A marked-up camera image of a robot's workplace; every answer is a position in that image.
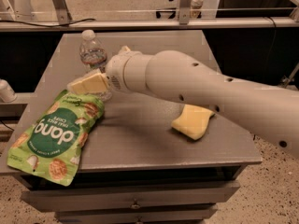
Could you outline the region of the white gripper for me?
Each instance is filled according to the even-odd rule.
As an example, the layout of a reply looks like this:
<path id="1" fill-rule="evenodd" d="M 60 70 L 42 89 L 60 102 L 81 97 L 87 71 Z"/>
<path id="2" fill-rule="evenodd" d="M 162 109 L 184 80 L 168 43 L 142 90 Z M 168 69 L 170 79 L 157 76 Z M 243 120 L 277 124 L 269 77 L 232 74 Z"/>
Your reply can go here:
<path id="1" fill-rule="evenodd" d="M 124 69 L 131 58 L 140 55 L 139 51 L 131 51 L 128 46 L 122 46 L 106 66 L 106 77 L 102 73 L 87 74 L 67 84 L 67 90 L 74 94 L 96 94 L 108 91 L 108 84 L 114 91 L 130 93 L 124 80 Z"/>

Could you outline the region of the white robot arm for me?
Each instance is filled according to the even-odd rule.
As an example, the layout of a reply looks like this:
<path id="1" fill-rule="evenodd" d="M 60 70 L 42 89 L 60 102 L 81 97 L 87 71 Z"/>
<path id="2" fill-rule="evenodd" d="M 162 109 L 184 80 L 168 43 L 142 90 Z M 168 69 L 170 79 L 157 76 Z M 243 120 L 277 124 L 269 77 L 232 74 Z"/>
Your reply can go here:
<path id="1" fill-rule="evenodd" d="M 205 107 L 299 158 L 298 91 L 227 77 L 179 51 L 122 50 L 105 73 L 95 69 L 67 89 L 75 94 L 137 92 Z"/>

